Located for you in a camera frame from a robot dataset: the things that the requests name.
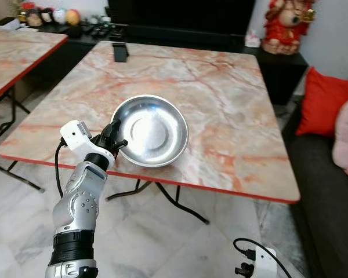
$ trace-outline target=metal bowl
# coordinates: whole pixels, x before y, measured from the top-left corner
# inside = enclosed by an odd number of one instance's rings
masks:
[[[141,95],[129,98],[115,110],[120,119],[117,141],[128,140],[120,149],[129,161],[145,167],[161,167],[175,161],[186,149],[189,130],[183,115],[164,98]]]

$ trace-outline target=television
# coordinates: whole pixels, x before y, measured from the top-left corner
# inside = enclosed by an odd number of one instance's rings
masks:
[[[246,34],[255,0],[108,0],[113,23]]]

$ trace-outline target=bowl rim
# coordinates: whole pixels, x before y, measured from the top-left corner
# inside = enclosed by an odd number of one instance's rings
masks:
[[[134,160],[132,159],[131,157],[129,157],[125,152],[124,152],[124,148],[120,149],[119,151],[122,153],[122,156],[125,157],[128,161],[136,164],[136,165],[139,165],[139,166],[143,166],[143,167],[148,167],[148,168],[157,168],[157,167],[162,167],[162,166],[166,166],[166,165],[169,165],[171,163],[173,163],[174,161],[176,161],[179,156],[184,152],[184,150],[187,148],[187,145],[188,145],[188,140],[189,140],[189,128],[188,128],[188,124],[187,124],[187,121],[186,119],[184,118],[183,114],[179,111],[178,108],[176,108],[176,106],[174,104],[172,104],[170,101],[168,101],[167,99],[163,98],[163,97],[159,97],[159,96],[156,96],[156,95],[153,95],[153,94],[140,94],[138,96],[133,96],[133,97],[129,97],[127,98],[126,100],[124,100],[122,103],[120,103],[119,106],[116,107],[115,111],[113,112],[112,114],[112,117],[111,117],[111,122],[114,120],[115,118],[115,115],[116,113],[118,112],[119,109],[121,109],[121,107],[123,107],[126,103],[132,101],[132,100],[135,100],[136,98],[144,98],[144,97],[151,97],[151,98],[156,98],[158,100],[161,100],[161,101],[164,101],[166,102],[167,104],[169,104],[170,106],[172,106],[176,111],[177,113],[180,115],[180,117],[182,118],[183,122],[184,122],[184,125],[186,127],[186,142],[184,143],[184,145],[182,146],[182,149],[180,150],[180,152],[172,159],[166,161],[166,162],[163,162],[163,163],[159,163],[159,164],[146,164],[146,163],[142,163],[142,162],[139,162],[137,160]]]

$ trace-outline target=marble table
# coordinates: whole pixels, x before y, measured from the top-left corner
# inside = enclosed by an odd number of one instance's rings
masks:
[[[0,96],[66,40],[60,34],[0,30]]]
[[[115,63],[111,42],[98,43],[1,144],[4,158],[54,165],[59,129],[84,120],[92,135],[116,107],[140,94],[175,104],[189,126],[188,147],[169,166],[149,169],[119,156],[109,174],[294,203],[298,186],[254,56],[127,44]],[[67,148],[60,167],[79,159]]]

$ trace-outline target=white floor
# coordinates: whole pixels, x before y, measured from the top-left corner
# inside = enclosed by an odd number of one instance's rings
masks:
[[[48,91],[36,91],[24,104],[34,108]],[[26,115],[22,111],[17,115],[18,125]],[[9,117],[9,102],[3,101],[0,123]],[[8,167],[10,162],[0,158],[0,165]],[[44,277],[52,252],[51,212],[59,200],[54,168],[19,162],[12,172],[46,191],[41,194],[0,172],[0,277]],[[63,184],[71,173],[60,170]],[[104,196],[134,186],[135,180],[109,176]],[[165,187],[175,194],[175,186]],[[174,207],[153,185],[138,195],[102,200],[94,244],[98,277],[236,277],[234,268],[248,262],[233,247],[236,237],[275,248],[292,277],[303,277],[301,272],[306,272],[286,205],[185,187],[180,202],[211,224],[204,225]]]

